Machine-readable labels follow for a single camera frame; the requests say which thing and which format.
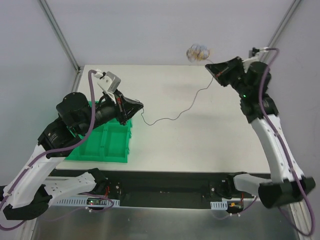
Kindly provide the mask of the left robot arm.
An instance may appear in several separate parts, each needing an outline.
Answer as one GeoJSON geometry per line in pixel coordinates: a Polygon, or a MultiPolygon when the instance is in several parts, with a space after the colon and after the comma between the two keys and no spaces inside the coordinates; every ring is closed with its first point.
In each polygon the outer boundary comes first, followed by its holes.
{"type": "Polygon", "coordinates": [[[107,179],[98,168],[64,181],[44,184],[45,179],[71,152],[83,144],[91,132],[116,120],[125,125],[144,105],[116,90],[115,100],[89,102],[81,92],[66,95],[56,106],[58,117],[41,133],[24,168],[8,185],[1,186],[0,208],[9,221],[36,219],[55,202],[72,195],[106,192],[107,179]]]}

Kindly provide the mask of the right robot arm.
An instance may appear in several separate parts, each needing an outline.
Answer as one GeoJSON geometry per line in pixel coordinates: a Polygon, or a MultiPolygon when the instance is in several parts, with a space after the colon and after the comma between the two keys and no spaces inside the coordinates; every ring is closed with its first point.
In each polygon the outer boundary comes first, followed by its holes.
{"type": "Polygon", "coordinates": [[[289,149],[279,111],[267,94],[272,78],[269,66],[237,56],[226,62],[206,64],[205,68],[221,86],[231,86],[238,93],[240,109],[258,136],[270,170],[269,179],[247,172],[231,173],[223,190],[227,198],[247,192],[258,196],[267,209],[302,201],[316,182],[305,176],[289,149]]]}

